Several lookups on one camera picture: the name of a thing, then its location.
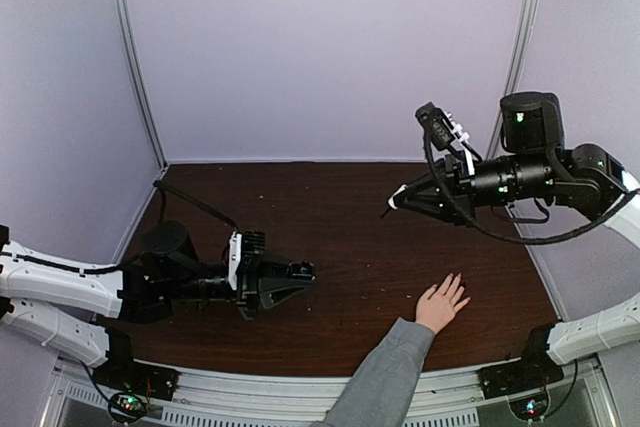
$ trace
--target wooden table surface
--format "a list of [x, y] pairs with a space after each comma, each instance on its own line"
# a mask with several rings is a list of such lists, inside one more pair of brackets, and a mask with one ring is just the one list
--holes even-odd
[[[267, 249], [317, 269], [314, 288], [244, 321], [233, 304], [205, 312], [174, 303], [150, 325], [108, 321], [127, 331], [144, 360], [231, 373], [349, 376], [398, 317], [412, 320], [425, 288], [462, 272], [472, 300], [437, 338], [425, 370], [520, 354], [529, 330], [555, 321], [523, 246], [400, 211], [380, 219], [387, 198], [423, 171], [421, 164], [289, 163], [172, 166], [165, 178], [263, 230]], [[130, 246], [155, 222], [159, 196]], [[201, 260], [218, 261], [230, 230], [169, 195], [167, 220], [188, 229]], [[481, 211], [503, 233], [515, 229]]]

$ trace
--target purple-tinted wall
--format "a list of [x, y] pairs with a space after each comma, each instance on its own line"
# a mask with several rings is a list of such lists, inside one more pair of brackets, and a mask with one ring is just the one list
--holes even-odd
[[434, 101], [488, 145], [521, 0], [128, 0], [174, 162], [420, 160]]
[[[113, 0], [0, 12], [0, 223], [29, 248], [110, 262], [157, 174]], [[56, 352], [3, 328], [0, 354], [0, 425], [31, 427]]]
[[[520, 88], [560, 98], [568, 147], [593, 142], [640, 176], [640, 0], [540, 0]], [[566, 209], [539, 235], [584, 222]], [[590, 315], [640, 290], [640, 252], [604, 227], [533, 254], [569, 319]], [[601, 355], [625, 426], [640, 418], [640, 344]]]

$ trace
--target wire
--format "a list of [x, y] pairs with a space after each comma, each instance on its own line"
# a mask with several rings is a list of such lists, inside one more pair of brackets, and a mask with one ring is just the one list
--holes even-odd
[[[0, 252], [0, 256], [12, 257], [13, 255], [11, 254], [11, 252]], [[32, 264], [43, 265], [45, 267], [52, 267], [54, 269], [64, 270], [66, 272], [72, 272], [74, 274], [104, 275], [104, 274], [111, 274], [113, 272], [125, 270], [127, 267], [134, 265], [134, 262], [140, 258], [140, 255], [136, 254], [133, 257], [130, 257], [127, 260], [124, 260], [117, 265], [102, 267], [99, 269], [80, 269], [78, 267], [73, 267], [71, 265], [66, 265], [66, 264], [60, 264], [58, 262], [53, 262], [51, 260], [40, 259], [32, 255], [16, 255], [16, 258], [20, 260], [24, 260], [25, 262], [31, 262]]]
[[506, 215], [502, 215], [499, 214], [498, 212], [495, 211], [495, 206], [491, 206], [491, 213], [493, 215], [495, 215], [496, 217], [498, 217], [500, 220], [502, 220], [503, 222], [510, 222], [512, 224], [546, 224], [549, 221], [549, 218], [551, 217], [551, 214], [549, 213], [549, 210], [546, 209], [538, 199], [536, 199], [534, 197], [533, 199], [533, 203], [536, 204], [536, 207], [538, 207], [538, 210], [542, 213], [542, 215], [544, 215], [544, 217], [540, 218], [535, 218], [535, 217], [509, 217]]
[[558, 160], [558, 155], [556, 154], [556, 149], [554, 147], [547, 147], [545, 149], [545, 155], [547, 156], [549, 165], [551, 165], [551, 168], [555, 171], [556, 174], [558, 174], [558, 177], [560, 177], [560, 179], [564, 180], [565, 182], [575, 181], [569, 171], [564, 167], [564, 165], [562, 165], [560, 160]]
[[158, 222], [156, 225], [160, 225], [164, 222], [164, 213], [167, 210], [167, 193], [162, 189], [158, 189], [158, 192], [160, 192], [160, 215], [158, 216]]
[[[96, 391], [98, 392], [98, 394], [100, 394], [100, 397], [102, 397], [106, 402], [107, 402], [107, 412], [109, 413], [109, 417], [111, 417], [112, 420], [114, 420], [115, 422], [121, 423], [121, 424], [133, 424], [137, 421], [139, 421], [140, 419], [142, 419], [143, 417], [145, 417], [148, 413], [147, 410], [147, 404], [145, 404], [142, 399], [140, 399], [140, 397], [138, 397], [137, 395], [134, 395], [130, 392], [116, 392], [115, 394], [113, 394], [111, 396], [111, 398], [107, 397], [106, 394], [102, 391], [102, 389], [100, 388], [100, 386], [98, 385], [98, 383], [96, 382], [96, 380], [93, 378], [93, 374], [91, 373], [91, 371], [89, 370], [89, 367], [87, 366], [87, 364], [85, 364], [84, 362], [80, 362], [80, 364], [82, 364], [82, 368], [84, 369], [84, 371], [87, 373], [87, 376], [89, 377], [89, 380], [91, 381], [91, 384], [93, 385], [93, 387], [96, 389]], [[142, 407], [141, 410], [139, 411], [134, 411], [134, 410], [127, 410], [124, 407], [122, 407], [115, 399], [117, 397], [120, 397], [122, 395], [126, 395], [128, 397], [133, 397], [136, 402], [139, 403], [139, 405]]]
[[147, 379], [147, 405], [151, 405], [151, 381]]
[[464, 161], [464, 152], [462, 150], [456, 150], [453, 146], [449, 145], [447, 150], [451, 155], [453, 155], [456, 159]]
[[564, 399], [562, 399], [562, 401], [558, 404], [558, 406], [555, 409], [553, 409], [548, 414], [545, 414], [544, 416], [542, 416], [543, 420], [548, 419], [552, 415], [556, 415], [558, 413], [558, 411], [564, 406], [564, 404], [567, 403], [567, 400], [569, 400], [569, 397], [571, 397], [571, 393], [573, 392], [573, 388], [576, 386], [576, 382], [578, 380], [578, 359], [574, 360], [573, 364], [574, 364], [575, 370], [573, 372], [573, 380], [571, 381], [571, 386], [569, 387], [569, 390], [567, 391], [567, 394], [564, 396]]
[[207, 205], [204, 202], [196, 199], [195, 197], [192, 197], [189, 194], [186, 194], [185, 192], [182, 192], [181, 190], [175, 188], [171, 184], [168, 184], [164, 180], [156, 180], [153, 183], [153, 186], [155, 188], [161, 190], [161, 191], [162, 190], [167, 191], [170, 194], [173, 194], [176, 197], [184, 200], [185, 202], [190, 203], [191, 205], [199, 208], [200, 210], [206, 212], [207, 214], [212, 215], [216, 219], [221, 220], [222, 222], [227, 224], [229, 227], [232, 227], [234, 230], [240, 230], [240, 228], [238, 227], [238, 224], [236, 223], [236, 221], [233, 220], [228, 215], [225, 215], [222, 212], [220, 212], [219, 210], [214, 209], [210, 205]]
[[436, 184], [438, 184], [438, 188], [440, 189], [440, 192], [444, 196], [444, 200], [460, 217], [462, 217], [462, 219], [464, 219], [467, 225], [497, 240], [502, 240], [504, 242], [510, 242], [512, 244], [521, 244], [521, 245], [549, 245], [549, 244], [556, 244], [559, 242], [564, 242], [567, 240], [574, 239], [604, 224], [611, 217], [613, 217], [618, 212], [620, 212], [620, 210], [623, 207], [625, 207], [629, 202], [631, 202], [633, 198], [636, 196], [636, 194], [640, 192], [640, 189], [636, 189], [626, 193], [624, 197], [620, 200], [620, 202], [618, 202], [617, 205], [609, 209], [607, 212], [605, 212], [602, 216], [600, 216], [595, 221], [592, 221], [587, 225], [583, 225], [581, 227], [578, 227], [577, 229], [571, 230], [564, 234], [552, 235], [550, 237], [509, 237], [506, 235], [498, 234], [490, 229], [487, 229], [480, 223], [478, 223], [478, 221], [474, 219], [469, 213], [465, 212], [454, 199], [453, 194], [447, 187], [444, 179], [440, 174], [440, 171], [435, 166], [435, 160], [433, 158], [433, 150], [431, 147], [431, 144], [432, 144], [431, 124], [429, 122], [425, 122], [425, 124], [426, 124], [426, 127], [424, 127], [424, 131], [425, 131], [424, 150], [427, 157], [427, 162], [429, 164], [429, 168], [433, 173], [433, 178], [435, 179]]
[[476, 162], [482, 162], [482, 156], [478, 153], [476, 149], [471, 147], [469, 142], [465, 140], [464, 142], [462, 142], [462, 145], [464, 146], [465, 149], [471, 152], [471, 155], [473, 155], [473, 158], [476, 159]]

